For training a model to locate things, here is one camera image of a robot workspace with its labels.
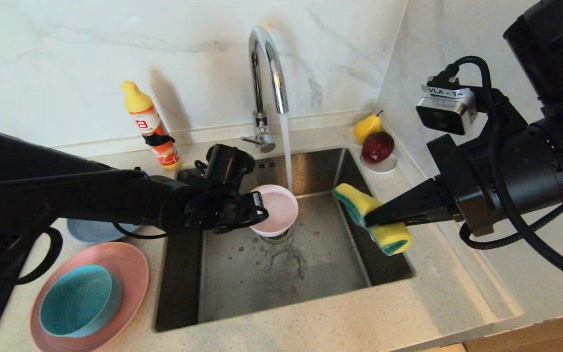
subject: red apple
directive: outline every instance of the red apple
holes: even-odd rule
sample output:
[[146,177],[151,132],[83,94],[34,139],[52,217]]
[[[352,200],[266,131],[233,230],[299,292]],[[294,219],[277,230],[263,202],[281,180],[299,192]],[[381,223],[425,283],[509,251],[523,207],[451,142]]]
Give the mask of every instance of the red apple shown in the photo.
[[395,141],[391,135],[381,131],[369,135],[362,146],[362,158],[367,163],[378,163],[392,154]]

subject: marble wall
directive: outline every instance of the marble wall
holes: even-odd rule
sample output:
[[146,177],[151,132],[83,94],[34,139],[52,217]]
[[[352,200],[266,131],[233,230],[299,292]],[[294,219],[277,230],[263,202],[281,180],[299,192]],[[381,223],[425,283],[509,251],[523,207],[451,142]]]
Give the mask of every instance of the marble wall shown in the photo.
[[50,147],[136,136],[123,80],[172,131],[250,122],[258,25],[280,52],[294,116],[371,109],[405,4],[0,0],[0,131]]
[[[410,1],[405,10],[397,43],[390,60],[378,108],[425,176],[438,174],[425,144],[444,134],[422,125],[414,109],[422,96],[420,85],[447,64],[466,55],[484,58],[491,70],[492,86],[500,89],[528,122],[542,118],[541,104],[522,71],[503,32],[538,0],[435,0]],[[460,82],[480,85],[478,69],[463,65]],[[453,138],[456,144],[478,136],[487,118],[474,123],[467,136]],[[527,214],[532,223],[549,210]],[[495,225],[495,233],[483,241],[514,233],[507,221]],[[538,231],[547,243],[563,254],[563,214]],[[457,239],[457,234],[447,234]],[[563,315],[563,272],[541,258],[525,241],[482,252],[517,302],[523,314],[496,324],[507,330]]]

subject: chrome faucet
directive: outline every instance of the chrome faucet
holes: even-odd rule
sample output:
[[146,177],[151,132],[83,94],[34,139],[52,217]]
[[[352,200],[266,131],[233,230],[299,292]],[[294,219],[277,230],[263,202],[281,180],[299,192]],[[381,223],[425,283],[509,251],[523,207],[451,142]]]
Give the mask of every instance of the chrome faucet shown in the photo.
[[249,63],[251,64],[251,78],[253,82],[253,93],[255,95],[255,110],[253,118],[255,122],[255,138],[243,137],[245,142],[255,143],[260,151],[268,153],[275,149],[275,141],[268,127],[268,114],[262,104],[262,83],[260,79],[260,55],[266,58],[266,68],[270,73],[273,94],[275,96],[275,107],[277,113],[288,112],[288,98],[286,96],[286,84],[283,80],[282,65],[280,63],[277,49],[273,38],[262,27],[255,27],[249,36]]

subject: running water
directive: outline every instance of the running water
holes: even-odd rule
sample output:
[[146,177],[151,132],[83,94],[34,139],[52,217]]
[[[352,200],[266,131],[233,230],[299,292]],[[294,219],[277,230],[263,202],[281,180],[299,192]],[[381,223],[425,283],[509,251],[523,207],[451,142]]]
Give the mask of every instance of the running water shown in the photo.
[[288,131],[288,114],[280,114],[281,138],[283,139],[283,154],[286,157],[286,179],[288,179],[288,190],[292,190],[292,162],[290,161],[290,134]]

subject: sink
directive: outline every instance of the sink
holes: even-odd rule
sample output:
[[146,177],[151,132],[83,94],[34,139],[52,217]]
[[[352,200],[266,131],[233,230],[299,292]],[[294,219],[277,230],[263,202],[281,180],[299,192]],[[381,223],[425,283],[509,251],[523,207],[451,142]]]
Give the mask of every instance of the sink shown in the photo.
[[[299,216],[287,241],[264,242],[249,228],[168,238],[157,331],[411,278],[404,255],[386,256],[333,197],[340,183],[370,194],[347,149],[293,154],[291,160]],[[264,184],[287,186],[283,156],[257,160],[241,193]]]

